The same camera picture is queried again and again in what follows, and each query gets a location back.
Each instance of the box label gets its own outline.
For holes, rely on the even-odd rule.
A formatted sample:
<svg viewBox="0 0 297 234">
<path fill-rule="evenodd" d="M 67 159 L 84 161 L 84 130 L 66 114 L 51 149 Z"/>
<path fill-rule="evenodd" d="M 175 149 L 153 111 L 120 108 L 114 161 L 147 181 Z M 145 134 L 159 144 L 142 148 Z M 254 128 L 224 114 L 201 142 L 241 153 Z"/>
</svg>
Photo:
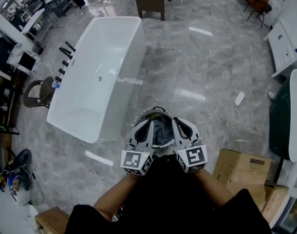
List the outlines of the box label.
<svg viewBox="0 0 297 234">
<path fill-rule="evenodd" d="M 258 160 L 258 159 L 254 159 L 254 158 L 250 159 L 250 163 L 254 163 L 254 164 L 258 164 L 258 165 L 264 165 L 263 160 Z"/>
</svg>

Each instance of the freestanding bathtub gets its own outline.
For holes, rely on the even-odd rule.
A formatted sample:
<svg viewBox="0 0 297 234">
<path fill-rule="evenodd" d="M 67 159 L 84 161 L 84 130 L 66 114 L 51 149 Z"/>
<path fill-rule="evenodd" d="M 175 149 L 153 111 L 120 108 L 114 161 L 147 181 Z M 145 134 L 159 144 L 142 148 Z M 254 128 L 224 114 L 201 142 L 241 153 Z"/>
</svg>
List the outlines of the freestanding bathtub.
<svg viewBox="0 0 297 234">
<path fill-rule="evenodd" d="M 93 19 L 68 60 L 47 122 L 88 143 L 115 141 L 146 51 L 141 19 Z"/>
</svg>

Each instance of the bathtub faucet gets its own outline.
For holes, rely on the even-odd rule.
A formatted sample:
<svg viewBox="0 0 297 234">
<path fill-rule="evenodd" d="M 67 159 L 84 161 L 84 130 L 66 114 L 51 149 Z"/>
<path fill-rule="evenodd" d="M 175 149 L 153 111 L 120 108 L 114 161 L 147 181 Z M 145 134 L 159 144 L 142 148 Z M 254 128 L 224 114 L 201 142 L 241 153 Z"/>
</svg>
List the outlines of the bathtub faucet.
<svg viewBox="0 0 297 234">
<path fill-rule="evenodd" d="M 59 47 L 59 50 L 65 54 L 69 59 L 72 59 L 73 56 L 71 55 L 71 52 L 69 50 L 67 50 L 66 48 L 62 48 L 62 47 Z"/>
</svg>

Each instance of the gray marble floor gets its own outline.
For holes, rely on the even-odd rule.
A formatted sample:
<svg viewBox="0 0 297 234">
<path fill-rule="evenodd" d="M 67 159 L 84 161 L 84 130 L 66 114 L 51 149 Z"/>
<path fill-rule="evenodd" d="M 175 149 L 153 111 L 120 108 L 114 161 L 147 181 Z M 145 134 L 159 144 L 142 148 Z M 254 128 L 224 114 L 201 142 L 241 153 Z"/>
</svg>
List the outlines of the gray marble floor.
<svg viewBox="0 0 297 234">
<path fill-rule="evenodd" d="M 97 0 L 88 0 L 90 5 Z M 55 76 L 64 56 L 58 51 L 64 41 L 75 44 L 88 23 L 101 16 L 137 16 L 135 0 L 108 0 L 87 7 L 73 7 L 50 31 L 42 62 L 33 79 Z M 166 21 L 158 13 L 142 20 L 148 50 L 140 68 L 139 82 L 117 142 L 87 144 L 83 148 L 114 162 L 112 167 L 91 160 L 100 179 L 113 186 L 124 175 L 120 153 L 135 117 L 152 106 L 162 106 L 174 116 L 196 124 L 204 137 L 205 122 L 223 103 L 232 103 L 240 91 L 246 95 L 239 107 L 223 107 L 209 122 L 206 145 L 207 169 L 212 172 L 222 148 L 271 157 L 268 147 L 266 91 L 280 84 L 271 79 L 271 53 L 263 38 L 268 28 L 252 17 L 239 0 L 172 0 L 165 2 Z M 36 177 L 49 206 L 70 212 L 75 204 L 93 204 L 105 188 L 93 172 L 76 139 L 46 122 L 46 108 L 19 111 L 19 136 L 13 137 L 16 153 L 29 148 L 36 164 Z M 41 202 L 37 186 L 33 200 Z"/>
</svg>

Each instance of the orange chair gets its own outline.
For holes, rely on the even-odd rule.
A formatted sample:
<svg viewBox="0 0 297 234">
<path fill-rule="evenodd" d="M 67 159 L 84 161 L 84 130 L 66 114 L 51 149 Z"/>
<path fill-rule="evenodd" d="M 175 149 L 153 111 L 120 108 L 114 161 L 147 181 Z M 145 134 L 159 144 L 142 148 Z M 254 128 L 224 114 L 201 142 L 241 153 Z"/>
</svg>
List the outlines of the orange chair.
<svg viewBox="0 0 297 234">
<path fill-rule="evenodd" d="M 263 23 L 264 23 L 264 17 L 265 17 L 265 15 L 272 10 L 272 7 L 268 4 L 268 1 L 269 0 L 247 0 L 248 4 L 245 7 L 244 12 L 245 12 L 245 10 L 247 9 L 248 6 L 251 6 L 253 8 L 253 11 L 249 15 L 247 21 L 249 20 L 249 18 L 252 16 L 252 14 L 254 12 L 257 12 L 258 13 L 257 18 L 259 16 L 263 17 L 263 19 L 262 19 L 262 25 L 261 25 L 261 28 L 262 28 L 263 27 Z"/>
</svg>

